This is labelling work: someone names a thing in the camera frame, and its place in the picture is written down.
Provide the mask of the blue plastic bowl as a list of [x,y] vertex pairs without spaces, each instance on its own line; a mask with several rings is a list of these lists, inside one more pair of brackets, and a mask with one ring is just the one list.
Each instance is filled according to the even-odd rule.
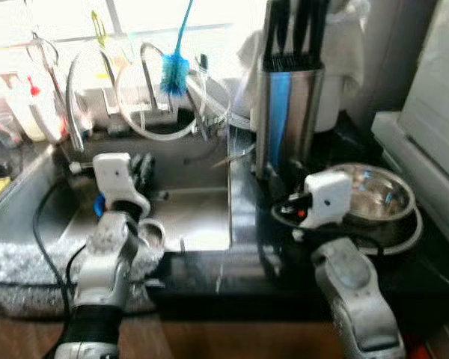
[[92,209],[94,209],[96,218],[102,218],[104,213],[107,212],[107,200],[104,195],[98,194],[96,196]]

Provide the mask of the stainless steel sink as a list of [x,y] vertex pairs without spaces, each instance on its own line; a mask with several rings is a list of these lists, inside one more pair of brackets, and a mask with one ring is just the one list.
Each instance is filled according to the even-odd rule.
[[223,141],[184,138],[176,141],[114,139],[86,141],[83,153],[70,143],[61,146],[0,146],[0,164],[15,178],[0,194],[0,242],[33,244],[32,223],[41,211],[39,231],[46,244],[61,239],[83,242],[97,222],[97,188],[90,177],[70,177],[67,187],[46,196],[70,163],[90,163],[101,153],[149,153],[155,174],[146,191],[150,218],[164,228],[163,245],[170,251],[222,251],[230,245],[229,170]]

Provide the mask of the thin brown stick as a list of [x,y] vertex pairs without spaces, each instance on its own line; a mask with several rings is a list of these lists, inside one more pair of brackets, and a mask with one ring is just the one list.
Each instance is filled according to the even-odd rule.
[[244,150],[239,151],[238,153],[231,153],[230,155],[228,155],[228,157],[225,157],[224,159],[217,161],[217,163],[210,165],[210,168],[221,168],[241,158],[245,158],[246,156],[251,155],[253,151],[255,151],[255,148],[256,146],[249,146],[246,147]]

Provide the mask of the chrome arched faucet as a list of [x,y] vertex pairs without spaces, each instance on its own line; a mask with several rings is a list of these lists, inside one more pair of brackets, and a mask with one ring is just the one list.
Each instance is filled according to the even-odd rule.
[[115,74],[114,113],[122,115],[143,129],[174,123],[174,109],[170,96],[159,89],[162,69],[155,61],[164,52],[150,42],[138,48],[138,59],[121,67]]

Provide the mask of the stainless steel knife block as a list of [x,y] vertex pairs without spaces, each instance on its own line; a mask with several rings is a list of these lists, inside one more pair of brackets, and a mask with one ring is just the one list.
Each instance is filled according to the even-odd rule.
[[316,132],[323,63],[277,69],[259,66],[256,119],[257,154],[254,172],[259,180],[300,177]]

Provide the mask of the flexible spring neck faucet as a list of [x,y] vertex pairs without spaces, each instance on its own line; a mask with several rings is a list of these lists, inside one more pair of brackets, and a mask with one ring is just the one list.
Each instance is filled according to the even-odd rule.
[[[74,99],[74,78],[76,75],[79,62],[86,54],[96,54],[102,58],[103,65],[108,72],[112,71],[112,63],[109,61],[109,54],[107,49],[101,45],[90,45],[77,52],[76,55],[68,63],[66,71],[66,89],[64,89],[63,103],[64,103],[64,115],[66,115],[66,130],[68,139],[72,144],[72,148],[77,153],[83,153],[85,151],[85,144],[83,140],[83,129],[79,126],[78,119],[75,115],[75,99]],[[109,74],[109,81],[114,83],[114,76]]]

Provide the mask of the blue bottle brush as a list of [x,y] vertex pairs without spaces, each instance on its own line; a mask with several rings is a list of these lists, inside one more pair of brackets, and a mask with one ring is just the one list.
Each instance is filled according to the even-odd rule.
[[170,96],[184,96],[187,91],[187,78],[190,71],[190,62],[181,55],[183,38],[193,9],[195,0],[188,0],[186,12],[181,18],[179,31],[177,31],[174,50],[170,54],[162,55],[162,80],[160,90]]

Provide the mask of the white cylindrical container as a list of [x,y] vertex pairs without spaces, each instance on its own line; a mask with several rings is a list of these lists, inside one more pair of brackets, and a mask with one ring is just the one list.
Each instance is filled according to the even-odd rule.
[[318,92],[316,113],[317,133],[331,131],[335,128],[341,111],[342,93],[344,90],[344,76],[325,71],[323,85]]

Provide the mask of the translucent plastic bottle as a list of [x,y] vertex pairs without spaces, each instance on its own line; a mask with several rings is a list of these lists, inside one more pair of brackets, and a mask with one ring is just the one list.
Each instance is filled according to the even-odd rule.
[[31,141],[45,141],[46,135],[40,129],[31,109],[31,95],[24,85],[24,82],[17,74],[8,74],[5,76],[7,91],[5,94],[6,103],[11,108],[13,115],[18,120],[24,134]]

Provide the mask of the brown wooden cabinet front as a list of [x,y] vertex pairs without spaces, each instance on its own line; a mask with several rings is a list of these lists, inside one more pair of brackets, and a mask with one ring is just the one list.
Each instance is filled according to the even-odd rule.
[[[40,359],[59,321],[0,317],[0,359]],[[131,318],[120,328],[120,359],[344,359],[330,322],[173,322]]]

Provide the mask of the clear plastic cup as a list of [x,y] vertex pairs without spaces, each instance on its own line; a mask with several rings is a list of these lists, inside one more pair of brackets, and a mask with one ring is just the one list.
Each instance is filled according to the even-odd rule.
[[0,113],[0,144],[8,148],[22,146],[22,134],[16,118],[10,112]]

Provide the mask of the clear bubble wrap sheet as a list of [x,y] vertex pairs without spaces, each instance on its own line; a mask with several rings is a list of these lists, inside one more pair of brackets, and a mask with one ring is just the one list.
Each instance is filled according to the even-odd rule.
[[[131,289],[126,313],[155,309],[146,291],[146,277],[155,272],[164,251],[145,246],[132,261]],[[56,277],[29,242],[0,242],[0,316],[48,319],[64,314],[64,302]]]

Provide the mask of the yellow green hanging utensil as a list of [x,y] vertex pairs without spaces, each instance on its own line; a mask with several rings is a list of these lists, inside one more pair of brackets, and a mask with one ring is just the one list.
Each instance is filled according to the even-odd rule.
[[92,30],[94,30],[95,41],[102,48],[107,48],[109,44],[109,34],[105,27],[104,21],[102,21],[101,15],[97,10],[90,11],[90,18],[92,23]]

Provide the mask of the round metal mesh strainer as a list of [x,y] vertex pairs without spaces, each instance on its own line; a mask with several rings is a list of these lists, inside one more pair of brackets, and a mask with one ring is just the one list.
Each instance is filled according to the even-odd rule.
[[40,37],[36,31],[31,33],[31,37],[31,41],[26,45],[26,52],[31,61],[47,72],[54,88],[56,98],[61,99],[61,85],[59,76],[57,75],[60,52],[52,41]]

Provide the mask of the white ribbed appliance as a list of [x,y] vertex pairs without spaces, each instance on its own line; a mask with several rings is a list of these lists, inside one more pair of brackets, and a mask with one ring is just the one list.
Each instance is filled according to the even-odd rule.
[[449,0],[431,4],[436,9],[403,108],[379,114],[372,131],[449,245]]

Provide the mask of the white draped cloth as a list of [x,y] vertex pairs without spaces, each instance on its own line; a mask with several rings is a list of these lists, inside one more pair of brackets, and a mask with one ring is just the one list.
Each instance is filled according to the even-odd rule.
[[[239,65],[245,70],[256,64],[255,55],[261,55],[263,44],[263,15],[266,5],[259,6],[255,15],[262,22],[252,33],[241,38],[236,52]],[[328,75],[340,76],[345,92],[357,92],[364,85],[365,53],[364,25],[371,10],[371,0],[330,0],[323,42],[323,63]]]

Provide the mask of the small orange object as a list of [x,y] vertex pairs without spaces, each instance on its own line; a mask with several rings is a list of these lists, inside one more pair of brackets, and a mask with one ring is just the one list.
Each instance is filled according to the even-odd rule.
[[406,340],[405,349],[406,359],[431,359],[425,342]]

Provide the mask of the black handled knife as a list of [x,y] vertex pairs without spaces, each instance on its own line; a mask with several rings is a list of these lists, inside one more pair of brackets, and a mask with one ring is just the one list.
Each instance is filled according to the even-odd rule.
[[292,41],[294,14],[296,13],[297,4],[299,0],[284,0],[285,17],[284,23],[280,28],[279,41],[280,41],[280,55],[281,66],[280,70],[287,72],[292,66],[292,55],[290,54],[290,41]]
[[261,66],[266,73],[275,71],[275,57],[277,55],[276,43],[277,31],[280,26],[280,20],[283,13],[282,0],[269,0],[268,2],[268,16],[266,17],[266,30],[263,32],[263,54]]
[[318,69],[323,65],[320,58],[329,3],[330,0],[313,0],[311,3],[311,38],[308,49],[308,64],[311,69]]
[[303,70],[307,67],[305,41],[309,31],[311,2],[313,0],[299,0],[296,10],[296,24],[293,32],[293,57],[296,70]]

